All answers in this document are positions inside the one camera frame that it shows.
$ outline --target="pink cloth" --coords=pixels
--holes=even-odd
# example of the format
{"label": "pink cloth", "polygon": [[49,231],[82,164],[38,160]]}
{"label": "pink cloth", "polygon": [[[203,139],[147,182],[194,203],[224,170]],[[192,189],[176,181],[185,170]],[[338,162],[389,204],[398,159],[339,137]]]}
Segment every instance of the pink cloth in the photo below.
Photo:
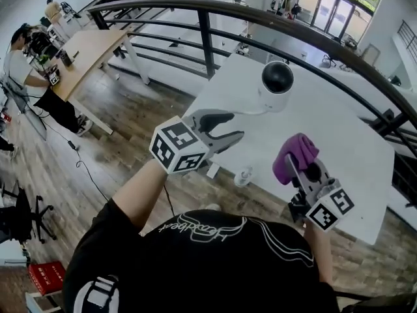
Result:
{"label": "pink cloth", "polygon": [[298,161],[298,170],[306,170],[314,162],[319,154],[319,149],[314,146],[313,142],[303,133],[295,134],[290,137],[281,147],[276,157],[272,171],[275,177],[283,185],[291,182],[291,176],[287,172],[285,165],[285,156],[292,154]]}

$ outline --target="black t-shirt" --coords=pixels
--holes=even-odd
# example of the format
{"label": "black t-shirt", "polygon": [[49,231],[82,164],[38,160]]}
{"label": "black t-shirt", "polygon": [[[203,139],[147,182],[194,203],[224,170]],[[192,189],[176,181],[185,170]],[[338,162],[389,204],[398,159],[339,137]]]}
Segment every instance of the black t-shirt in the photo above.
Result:
{"label": "black t-shirt", "polygon": [[108,275],[119,279],[119,312],[185,308],[192,301],[199,303],[196,310],[255,303],[279,312],[339,312],[296,230],[219,211],[183,213],[142,237],[109,200],[68,266],[66,312],[86,283]]}

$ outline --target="white tabletop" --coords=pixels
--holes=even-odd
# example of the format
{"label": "white tabletop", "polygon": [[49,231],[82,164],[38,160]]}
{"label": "white tabletop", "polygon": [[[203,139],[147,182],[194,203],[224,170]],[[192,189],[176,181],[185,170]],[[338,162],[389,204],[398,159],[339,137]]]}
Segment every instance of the white tabletop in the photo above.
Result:
{"label": "white tabletop", "polygon": [[[198,95],[185,115],[203,108],[258,112],[257,84],[264,65],[232,54]],[[243,130],[245,136],[213,161],[232,173],[253,166],[252,182],[284,201],[296,189],[283,186],[272,173],[272,163],[283,143],[305,133],[320,149],[319,158],[337,177],[355,208],[338,228],[373,245],[388,203],[394,167],[394,149],[357,118],[336,97],[321,91],[320,77],[290,65],[294,85],[286,108],[280,113],[236,115],[219,125],[213,135]]]}

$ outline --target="red box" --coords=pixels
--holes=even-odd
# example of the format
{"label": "red box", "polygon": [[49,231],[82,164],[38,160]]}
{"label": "red box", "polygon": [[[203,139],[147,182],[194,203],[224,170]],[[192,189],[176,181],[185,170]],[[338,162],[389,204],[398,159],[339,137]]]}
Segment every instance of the red box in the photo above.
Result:
{"label": "red box", "polygon": [[29,274],[41,295],[60,291],[63,288],[65,269],[59,261],[31,264]]}

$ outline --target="wooden table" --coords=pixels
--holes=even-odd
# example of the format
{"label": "wooden table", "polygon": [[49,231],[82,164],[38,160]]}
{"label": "wooden table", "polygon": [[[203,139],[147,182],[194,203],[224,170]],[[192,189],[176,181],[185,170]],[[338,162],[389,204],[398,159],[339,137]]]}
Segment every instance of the wooden table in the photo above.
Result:
{"label": "wooden table", "polygon": [[[257,86],[263,67],[232,54],[185,115],[207,108],[259,112]],[[324,92],[326,81],[294,64],[290,67],[295,80],[285,109],[264,115],[235,115],[216,127],[214,136],[236,130],[245,135],[235,146],[215,155],[213,161],[234,174],[252,165],[252,183],[288,202],[296,189],[278,182],[272,163],[289,137],[305,133],[320,149],[319,158],[329,174],[340,180],[355,203],[337,227],[373,245],[390,199],[394,149],[337,97]]]}
{"label": "wooden table", "polygon": [[88,77],[89,73],[98,68],[103,62],[106,62],[113,54],[113,51],[121,44],[124,44],[142,80],[146,84],[149,83],[149,79],[143,73],[141,62],[126,34],[127,30],[118,29],[78,31],[63,46],[63,49],[66,50],[71,59],[78,52],[72,65],[67,68],[60,59],[54,58],[52,61],[52,63],[58,64],[61,73],[61,81],[52,87],[55,94],[64,101],[71,102],[75,108],[109,134],[113,130],[80,104],[74,95],[81,88],[83,81]]}

